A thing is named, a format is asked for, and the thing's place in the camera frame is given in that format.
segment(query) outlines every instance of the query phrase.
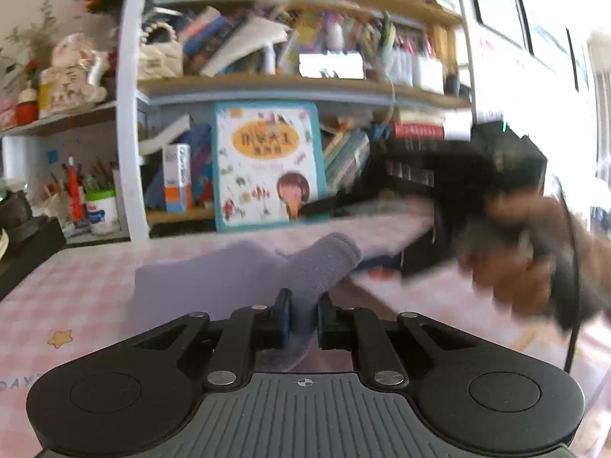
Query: human hand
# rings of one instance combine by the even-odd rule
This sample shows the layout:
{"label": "human hand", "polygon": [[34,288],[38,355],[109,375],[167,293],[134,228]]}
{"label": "human hand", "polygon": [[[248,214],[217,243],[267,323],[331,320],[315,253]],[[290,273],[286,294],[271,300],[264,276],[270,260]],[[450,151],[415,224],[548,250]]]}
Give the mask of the human hand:
{"label": "human hand", "polygon": [[[488,205],[488,215],[505,224],[529,222],[544,226],[560,243],[569,241],[569,226],[561,203],[536,192],[518,192],[499,197]],[[587,265],[591,237],[573,218],[573,229],[582,262]],[[476,291],[494,294],[494,301],[511,308],[518,316],[534,316],[544,312],[549,302],[553,258],[534,260],[532,249],[523,245],[497,248],[485,254],[461,253],[458,262],[463,273],[472,274]]]}

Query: ridged gray pad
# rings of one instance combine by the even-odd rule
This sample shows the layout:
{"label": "ridged gray pad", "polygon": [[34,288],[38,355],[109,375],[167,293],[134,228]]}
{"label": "ridged gray pad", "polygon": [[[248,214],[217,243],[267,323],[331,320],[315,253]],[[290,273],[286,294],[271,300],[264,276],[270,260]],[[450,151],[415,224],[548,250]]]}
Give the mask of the ridged gray pad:
{"label": "ridged gray pad", "polygon": [[435,436],[404,397],[369,390],[356,374],[254,374],[243,389],[207,396],[181,432],[134,458],[475,456]]}

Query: crosshair marking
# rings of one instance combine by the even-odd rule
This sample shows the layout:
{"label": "crosshair marking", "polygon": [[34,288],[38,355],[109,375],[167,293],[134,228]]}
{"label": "crosshair marking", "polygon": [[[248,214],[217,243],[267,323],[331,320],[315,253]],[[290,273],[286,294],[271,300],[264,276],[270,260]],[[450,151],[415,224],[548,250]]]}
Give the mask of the crosshair marking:
{"label": "crosshair marking", "polygon": [[297,384],[299,384],[301,387],[310,387],[312,384],[314,384],[314,381],[304,377],[303,379],[299,379]]}

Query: children's book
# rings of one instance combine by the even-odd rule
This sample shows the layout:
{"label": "children's book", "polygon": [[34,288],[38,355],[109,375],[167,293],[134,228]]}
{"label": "children's book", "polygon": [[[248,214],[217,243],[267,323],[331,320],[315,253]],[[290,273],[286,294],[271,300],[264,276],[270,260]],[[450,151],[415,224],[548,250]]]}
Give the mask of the children's book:
{"label": "children's book", "polygon": [[213,172],[218,231],[289,223],[326,194],[312,103],[216,105]]}

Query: window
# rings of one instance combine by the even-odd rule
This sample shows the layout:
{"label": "window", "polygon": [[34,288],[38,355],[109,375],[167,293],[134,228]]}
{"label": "window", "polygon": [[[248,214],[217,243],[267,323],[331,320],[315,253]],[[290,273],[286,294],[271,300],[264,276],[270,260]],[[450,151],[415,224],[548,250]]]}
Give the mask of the window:
{"label": "window", "polygon": [[571,33],[571,43],[573,46],[573,54],[575,55],[575,72],[577,75],[577,91],[588,91],[590,84],[588,83],[588,66],[585,60],[585,46],[582,41]]}
{"label": "window", "polygon": [[524,47],[522,22],[516,0],[475,0],[481,24]]}
{"label": "window", "polygon": [[575,83],[568,30],[548,10],[550,0],[522,0],[532,55],[563,78]]}

